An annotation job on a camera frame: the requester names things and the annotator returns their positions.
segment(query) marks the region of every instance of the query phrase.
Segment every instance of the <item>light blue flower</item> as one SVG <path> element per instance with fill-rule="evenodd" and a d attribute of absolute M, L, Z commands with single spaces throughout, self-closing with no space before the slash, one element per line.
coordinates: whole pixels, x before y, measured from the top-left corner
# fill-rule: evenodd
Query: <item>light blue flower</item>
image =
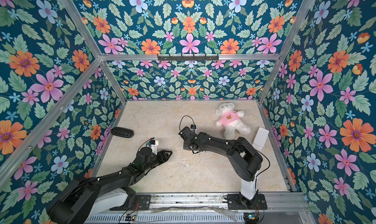
<path fill-rule="evenodd" d="M 37 219 L 37 217 L 40 215 L 40 212 L 41 210 L 38 210 L 38 211 L 34 211 L 34 215 L 33 216 L 31 216 L 31 218 L 34 218 L 35 220 Z"/>
<path fill-rule="evenodd" d="M 80 6 L 80 8 L 81 8 L 82 10 L 84 10 L 84 11 L 87 10 L 87 7 L 85 7 L 85 4 L 79 4 L 79 6 Z"/>
<path fill-rule="evenodd" d="M 373 47 L 373 44 L 371 44 L 371 45 L 369 45 L 369 44 L 370 44 L 370 43 L 367 42 L 367 43 L 365 43 L 365 46 L 364 46 L 364 47 L 361 47 L 361 48 L 360 48 L 360 49 L 363 49 L 362 53 L 365 52 L 365 51 L 367 51 L 367 52 L 370 51 L 370 48 Z"/>
<path fill-rule="evenodd" d="M 7 117 L 5 117 L 5 119 L 11 119 L 11 121 L 13 121 L 14 119 L 18 118 L 18 116 L 16 116 L 17 112 L 6 112 L 7 113 Z"/>
<path fill-rule="evenodd" d="M 201 4 L 195 4 L 195 5 L 194 5 L 194 9 L 195 9 L 197 12 L 201 9 L 200 5 L 201 5 Z"/>
<path fill-rule="evenodd" d="M 347 119 L 348 118 L 353 119 L 353 117 L 355 116 L 355 114 L 352 113 L 352 110 L 349 110 L 349 112 L 348 113 L 346 112 L 345 114 L 347 115 L 346 117 Z"/>
<path fill-rule="evenodd" d="M 13 93 L 13 96 L 9 96 L 9 99 L 13 99 L 13 102 L 19 101 L 19 97 L 21 95 L 16 95 L 16 93 Z"/>
<path fill-rule="evenodd" d="M 13 38 L 11 37 L 11 34 L 10 33 L 4 33 L 4 32 L 1 32 L 3 34 L 3 39 L 4 40 L 7 40 L 8 42 L 10 42 Z"/>

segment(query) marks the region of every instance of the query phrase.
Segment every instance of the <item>white teddy bear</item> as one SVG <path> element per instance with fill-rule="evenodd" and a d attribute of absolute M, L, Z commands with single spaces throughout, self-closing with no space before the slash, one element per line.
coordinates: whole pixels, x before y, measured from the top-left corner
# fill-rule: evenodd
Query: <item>white teddy bear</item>
<path fill-rule="evenodd" d="M 235 104 L 223 103 L 215 110 L 215 114 L 221 118 L 215 122 L 217 127 L 224 126 L 224 137 L 228 140 L 234 139 L 235 129 L 243 135 L 247 135 L 251 132 L 251 128 L 247 126 L 240 117 L 244 116 L 244 111 L 234 111 Z"/>

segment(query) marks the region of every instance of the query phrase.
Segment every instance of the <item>black cable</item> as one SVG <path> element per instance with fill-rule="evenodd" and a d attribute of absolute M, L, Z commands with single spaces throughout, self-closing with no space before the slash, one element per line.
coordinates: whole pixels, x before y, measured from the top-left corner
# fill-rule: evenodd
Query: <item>black cable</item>
<path fill-rule="evenodd" d="M 180 126 L 181 126 L 181 124 L 182 124 L 182 120 L 183 120 L 183 118 L 186 117 L 186 116 L 189 117 L 189 118 L 191 118 L 191 120 L 193 121 L 193 124 L 195 125 L 194 120 L 192 119 L 192 117 L 190 117 L 189 115 L 185 115 L 185 116 L 183 116 L 182 119 L 180 120 L 180 123 L 179 123 L 179 132 L 181 131 Z"/>

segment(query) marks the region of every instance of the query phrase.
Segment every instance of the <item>beige marble floor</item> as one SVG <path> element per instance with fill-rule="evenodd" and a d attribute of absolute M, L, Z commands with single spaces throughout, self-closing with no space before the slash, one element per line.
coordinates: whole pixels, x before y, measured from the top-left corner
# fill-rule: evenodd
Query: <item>beige marble floor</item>
<path fill-rule="evenodd" d="M 178 135 L 179 122 L 183 115 L 190 115 L 198 132 L 213 137 L 223 137 L 224 128 L 217 128 L 215 110 L 225 101 L 129 101 L 121 116 L 119 127 L 133 129 L 132 138 L 112 137 L 97 176 L 109 174 L 129 165 L 137 149 L 148 138 L 159 141 L 159 150 L 173 151 L 169 161 L 153 169 L 146 177 L 132 186 L 136 192 L 237 192 L 241 179 L 225 156 L 213 152 L 192 154 L 183 150 L 183 140 Z M 243 136 L 253 142 L 259 127 L 264 127 L 255 101 L 233 101 L 235 110 L 244 110 L 242 119 L 252 131 Z M 182 128 L 192 121 L 185 117 Z M 273 148 L 269 142 L 261 150 L 271 166 L 260 175 L 257 188 L 260 191 L 286 191 Z M 264 159 L 261 169 L 268 166 Z"/>

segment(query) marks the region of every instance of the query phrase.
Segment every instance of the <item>aluminum frame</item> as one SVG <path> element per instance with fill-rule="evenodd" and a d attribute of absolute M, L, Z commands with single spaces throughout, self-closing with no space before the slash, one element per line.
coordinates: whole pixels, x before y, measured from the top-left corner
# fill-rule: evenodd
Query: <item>aluminum frame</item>
<path fill-rule="evenodd" d="M 0 188 L 8 182 L 10 177 L 16 172 L 23 161 L 27 159 L 31 151 L 44 137 L 45 132 L 52 127 L 55 121 L 59 118 L 64 107 L 67 107 L 70 101 L 82 89 L 82 86 L 88 79 L 94 75 L 100 64 L 99 59 L 95 59 L 89 67 L 78 77 L 72 86 L 65 92 L 65 94 L 57 101 L 51 108 L 47 115 L 35 126 L 29 135 L 23 140 L 18 148 L 4 161 L 0 167 Z"/>
<path fill-rule="evenodd" d="M 285 39 L 285 42 L 283 43 L 283 46 L 280 52 L 280 59 L 274 65 L 272 71 L 269 74 L 268 80 L 265 83 L 264 90 L 262 92 L 262 95 L 259 98 L 259 101 L 261 103 L 264 101 L 266 95 L 268 94 L 270 88 L 272 87 L 273 81 L 278 74 L 279 68 L 282 66 L 283 62 L 285 61 L 287 53 L 289 52 L 291 46 L 293 45 L 295 37 L 298 35 L 299 29 L 302 26 L 303 21 L 308 14 L 308 11 L 311 9 L 313 2 L 314 0 L 303 0 L 302 5 L 300 6 L 299 11 L 296 15 L 294 24 L 292 25 L 290 32 L 288 33 L 287 38 Z"/>

